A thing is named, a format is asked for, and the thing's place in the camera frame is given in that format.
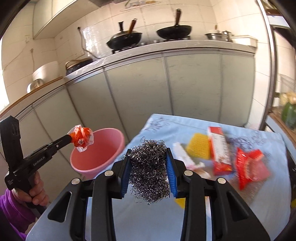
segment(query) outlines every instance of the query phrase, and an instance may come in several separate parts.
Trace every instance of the finger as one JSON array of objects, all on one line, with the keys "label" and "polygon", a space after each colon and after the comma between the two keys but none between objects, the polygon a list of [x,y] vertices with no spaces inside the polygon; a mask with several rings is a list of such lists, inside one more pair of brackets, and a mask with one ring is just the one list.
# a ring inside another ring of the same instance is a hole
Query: finger
[{"label": "finger", "polygon": [[39,182],[40,182],[40,180],[41,180],[41,178],[40,178],[40,174],[39,174],[38,171],[36,171],[36,172],[35,172],[35,177],[34,177],[34,182],[35,182],[35,184],[38,185]]},{"label": "finger", "polygon": [[31,202],[32,201],[32,198],[30,197],[29,194],[25,193],[24,191],[22,191],[18,188],[13,189],[12,192],[13,192],[13,196],[22,202]]},{"label": "finger", "polygon": [[42,191],[42,189],[43,189],[43,181],[40,180],[40,182],[30,190],[30,195],[32,197],[35,197]]},{"label": "finger", "polygon": [[46,206],[49,202],[49,196],[45,195],[44,199],[42,200],[42,202],[40,203],[41,206]]},{"label": "finger", "polygon": [[45,196],[46,196],[45,190],[42,189],[42,191],[33,198],[32,203],[34,205],[38,205],[39,203],[41,203],[43,201]]}]

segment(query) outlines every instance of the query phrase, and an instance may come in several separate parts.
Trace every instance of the pink trash bin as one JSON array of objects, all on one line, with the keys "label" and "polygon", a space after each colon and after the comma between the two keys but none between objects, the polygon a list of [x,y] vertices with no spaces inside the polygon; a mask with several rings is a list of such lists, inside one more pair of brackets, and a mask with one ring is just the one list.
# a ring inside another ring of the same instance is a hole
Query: pink trash bin
[{"label": "pink trash bin", "polygon": [[110,165],[124,149],[124,136],[115,128],[94,131],[94,143],[79,152],[75,147],[70,156],[72,168],[87,179],[93,179]]}]

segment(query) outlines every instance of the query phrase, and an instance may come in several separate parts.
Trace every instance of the green jar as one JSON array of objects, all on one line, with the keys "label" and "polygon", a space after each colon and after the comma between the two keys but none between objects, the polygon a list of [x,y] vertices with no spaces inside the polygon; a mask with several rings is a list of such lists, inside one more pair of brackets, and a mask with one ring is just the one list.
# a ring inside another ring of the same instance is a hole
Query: green jar
[{"label": "green jar", "polygon": [[296,104],[287,102],[281,113],[281,119],[287,127],[293,130],[296,127]]}]

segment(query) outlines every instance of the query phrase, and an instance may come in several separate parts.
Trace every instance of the black frying pan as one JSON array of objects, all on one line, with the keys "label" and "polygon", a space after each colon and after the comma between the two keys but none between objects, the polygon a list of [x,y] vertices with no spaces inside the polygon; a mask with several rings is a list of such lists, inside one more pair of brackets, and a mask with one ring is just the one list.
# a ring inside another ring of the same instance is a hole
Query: black frying pan
[{"label": "black frying pan", "polygon": [[123,22],[118,23],[120,32],[111,37],[107,42],[109,48],[113,50],[121,50],[140,42],[142,33],[133,31],[137,19],[133,19],[128,31],[123,30]]},{"label": "black frying pan", "polygon": [[183,39],[191,32],[191,26],[189,25],[179,25],[179,20],[181,17],[181,9],[176,10],[176,24],[171,27],[162,28],[157,30],[159,37],[167,40],[171,39]]}]

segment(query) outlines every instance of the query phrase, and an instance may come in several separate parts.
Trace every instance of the metal bowl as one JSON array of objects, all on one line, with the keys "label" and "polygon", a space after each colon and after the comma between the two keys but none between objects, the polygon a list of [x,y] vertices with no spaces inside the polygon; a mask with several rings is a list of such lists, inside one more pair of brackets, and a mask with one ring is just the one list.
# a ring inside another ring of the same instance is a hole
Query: metal bowl
[{"label": "metal bowl", "polygon": [[41,85],[44,85],[44,81],[42,79],[36,79],[32,83],[28,85],[27,93],[30,93],[32,90],[35,90],[36,88],[40,87]]},{"label": "metal bowl", "polygon": [[212,33],[212,34],[205,34],[208,40],[218,40],[218,41],[226,41],[226,35],[223,33]]}]

